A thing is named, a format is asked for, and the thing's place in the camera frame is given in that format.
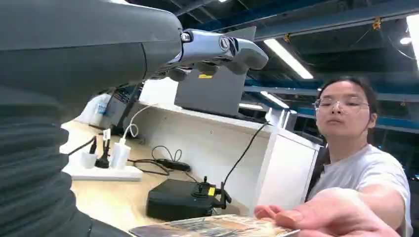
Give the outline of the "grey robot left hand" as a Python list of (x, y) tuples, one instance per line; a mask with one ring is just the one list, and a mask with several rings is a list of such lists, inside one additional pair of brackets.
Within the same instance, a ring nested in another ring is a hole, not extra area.
[(255, 43), (184, 30), (171, 12), (109, 0), (0, 3), (0, 121), (57, 123), (118, 85), (184, 80), (185, 69), (235, 74), (262, 69)]

